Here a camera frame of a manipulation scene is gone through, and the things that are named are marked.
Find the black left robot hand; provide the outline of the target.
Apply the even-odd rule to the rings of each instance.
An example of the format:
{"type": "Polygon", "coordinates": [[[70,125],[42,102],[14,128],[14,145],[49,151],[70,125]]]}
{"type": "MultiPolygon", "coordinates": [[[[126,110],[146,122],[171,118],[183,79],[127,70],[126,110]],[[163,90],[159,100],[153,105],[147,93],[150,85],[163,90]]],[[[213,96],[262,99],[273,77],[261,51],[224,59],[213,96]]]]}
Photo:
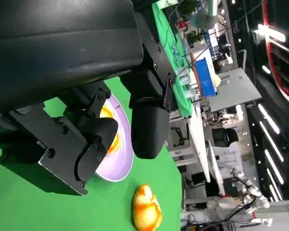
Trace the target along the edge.
{"type": "Polygon", "coordinates": [[[129,91],[131,144],[166,139],[175,72],[151,0],[0,0],[0,163],[48,193],[87,194],[118,123],[100,118],[104,81],[129,91]]]}

